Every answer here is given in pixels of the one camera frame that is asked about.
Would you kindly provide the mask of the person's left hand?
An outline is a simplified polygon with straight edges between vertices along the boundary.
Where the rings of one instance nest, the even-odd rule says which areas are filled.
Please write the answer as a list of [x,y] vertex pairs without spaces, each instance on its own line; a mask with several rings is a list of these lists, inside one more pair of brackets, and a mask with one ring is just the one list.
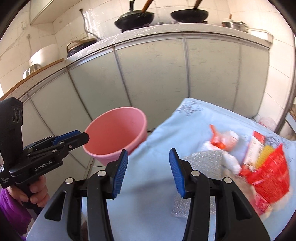
[[37,204],[39,207],[44,207],[50,198],[46,186],[46,177],[44,175],[30,185],[30,197],[16,186],[10,186],[7,190],[10,196],[18,202],[27,203],[30,201],[32,204]]

